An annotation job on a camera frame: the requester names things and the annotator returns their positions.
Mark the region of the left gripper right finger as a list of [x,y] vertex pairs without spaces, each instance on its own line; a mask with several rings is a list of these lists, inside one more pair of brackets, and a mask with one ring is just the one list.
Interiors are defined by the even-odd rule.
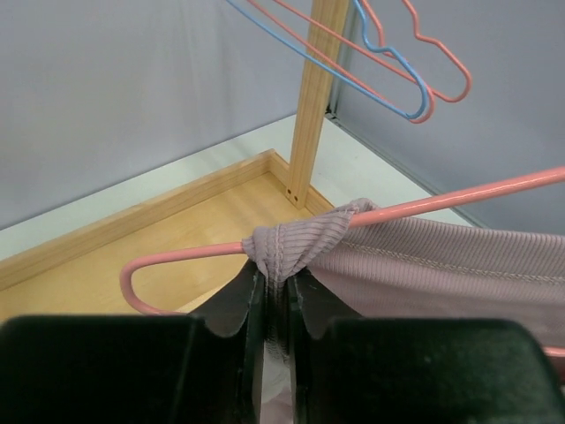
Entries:
[[561,423],[552,361],[492,319],[367,318],[311,273],[288,280],[297,423]]

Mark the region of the mauve pink tank top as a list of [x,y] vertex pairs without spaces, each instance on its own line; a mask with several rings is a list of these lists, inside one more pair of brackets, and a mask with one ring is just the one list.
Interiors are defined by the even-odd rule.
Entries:
[[351,228],[358,199],[326,214],[259,227],[243,242],[267,280],[260,419],[292,422],[285,281],[309,270],[368,317],[493,317],[564,344],[564,238],[406,217]]

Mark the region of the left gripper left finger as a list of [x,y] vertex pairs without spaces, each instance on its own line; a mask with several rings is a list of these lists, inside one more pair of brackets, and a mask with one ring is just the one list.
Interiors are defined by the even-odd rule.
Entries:
[[8,320],[2,422],[258,422],[264,288],[247,262],[189,314]]

